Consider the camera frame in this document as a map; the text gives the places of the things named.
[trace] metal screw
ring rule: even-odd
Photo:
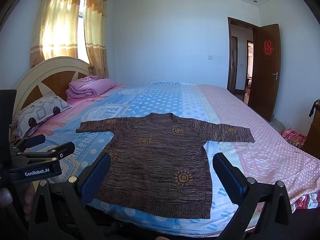
[[[254,184],[254,183],[256,183],[256,180],[253,177],[248,177],[247,182],[249,182],[250,184]]]
[[[45,184],[47,184],[47,181],[45,179],[41,180],[39,183],[40,186],[44,186]]]
[[[77,177],[76,177],[76,176],[71,176],[71,177],[68,179],[68,181],[69,181],[70,183],[74,183],[76,180],[77,180]]]
[[[284,186],[284,183],[283,183],[281,180],[279,180],[279,181],[277,182],[277,184],[278,184],[279,187],[283,187],[283,186]]]

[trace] ribbed neckline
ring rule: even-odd
[[[152,119],[153,118],[161,118],[161,119],[169,119],[168,123],[158,123],[154,122]],[[156,114],[156,113],[150,113],[144,117],[147,123],[153,124],[153,125],[162,125],[162,126],[167,126],[167,125],[172,125],[178,122],[179,117],[174,115],[173,113],[167,113],[167,114]]]

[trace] cream arched headboard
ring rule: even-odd
[[[50,91],[67,100],[68,84],[88,76],[89,66],[83,60],[73,57],[55,57],[39,63],[15,87],[17,96],[13,116]]]

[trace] black robotic device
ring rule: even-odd
[[[68,142],[48,152],[24,153],[27,148],[44,143],[44,135],[9,143],[8,129],[15,95],[15,90],[0,91],[1,101],[7,101],[6,107],[0,107],[0,116],[4,120],[0,128],[0,188],[7,187],[12,193],[13,204],[6,209],[20,231],[20,239],[152,240],[160,235],[116,220],[101,227],[88,212],[86,204],[93,200],[110,168],[108,154],[100,153],[79,177],[71,176],[66,182],[49,183],[47,178],[62,174],[59,160],[72,154],[75,146]],[[239,206],[219,240],[292,239],[292,211],[282,181],[270,185],[258,183],[252,177],[246,178],[223,153],[214,155],[212,165],[232,203]],[[36,180],[41,181],[32,205],[30,222],[27,223],[15,186]],[[255,208],[261,202],[264,206],[258,223],[252,233],[246,233]]]

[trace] human hand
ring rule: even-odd
[[[31,208],[32,208],[33,198],[35,197],[35,194],[36,194],[35,188],[32,182],[30,182],[24,194],[25,203],[23,205],[23,211],[25,213],[26,221],[30,220]],[[0,190],[0,207],[5,208],[6,206],[12,203],[12,200],[13,199],[10,191],[7,188],[2,188]]]

